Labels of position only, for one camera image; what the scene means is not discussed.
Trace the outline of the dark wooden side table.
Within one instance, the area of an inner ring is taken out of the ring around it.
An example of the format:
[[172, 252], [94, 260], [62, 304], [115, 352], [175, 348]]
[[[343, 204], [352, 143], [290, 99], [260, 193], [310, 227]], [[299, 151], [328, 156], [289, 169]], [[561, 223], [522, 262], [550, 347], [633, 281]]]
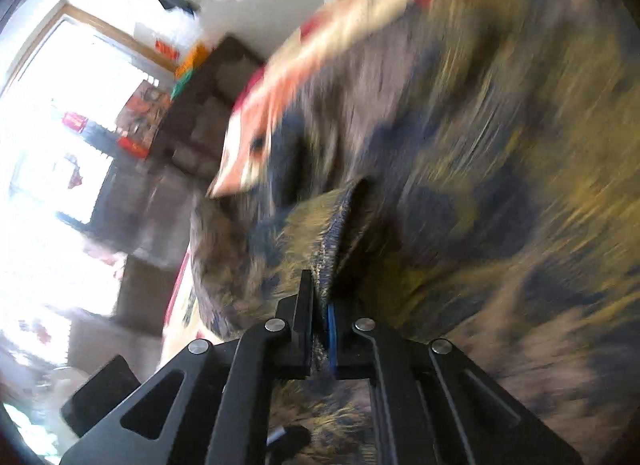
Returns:
[[226, 35], [183, 85], [160, 121], [149, 155], [190, 177], [218, 171], [232, 108], [264, 59]]

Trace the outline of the navy gold floral garment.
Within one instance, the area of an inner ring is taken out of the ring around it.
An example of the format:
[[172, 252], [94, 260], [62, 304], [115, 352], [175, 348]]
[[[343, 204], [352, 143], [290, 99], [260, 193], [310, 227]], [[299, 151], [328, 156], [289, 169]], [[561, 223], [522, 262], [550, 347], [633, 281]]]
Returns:
[[411, 165], [326, 305], [444, 336], [588, 464], [637, 463], [639, 31], [620, 0], [434, 0]]

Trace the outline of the orange bag on table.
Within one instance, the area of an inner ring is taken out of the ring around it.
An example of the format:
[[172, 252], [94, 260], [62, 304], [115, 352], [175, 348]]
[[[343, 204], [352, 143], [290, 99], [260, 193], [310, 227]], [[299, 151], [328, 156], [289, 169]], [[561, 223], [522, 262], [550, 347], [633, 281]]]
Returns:
[[193, 69], [198, 68], [209, 55], [210, 50], [206, 44], [202, 42], [195, 43], [176, 68], [175, 78], [180, 79], [185, 74], [192, 72]]

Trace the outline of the orange red cream blanket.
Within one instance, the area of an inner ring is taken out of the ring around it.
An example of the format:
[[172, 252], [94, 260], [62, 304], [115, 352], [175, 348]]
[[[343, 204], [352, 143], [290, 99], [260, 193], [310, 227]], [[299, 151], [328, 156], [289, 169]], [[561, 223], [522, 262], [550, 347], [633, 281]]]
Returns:
[[189, 246], [201, 332], [218, 341], [269, 317], [310, 271], [320, 300], [366, 231], [370, 197], [422, 144], [401, 131], [410, 84], [438, 63], [434, 0], [330, 0], [250, 78]]

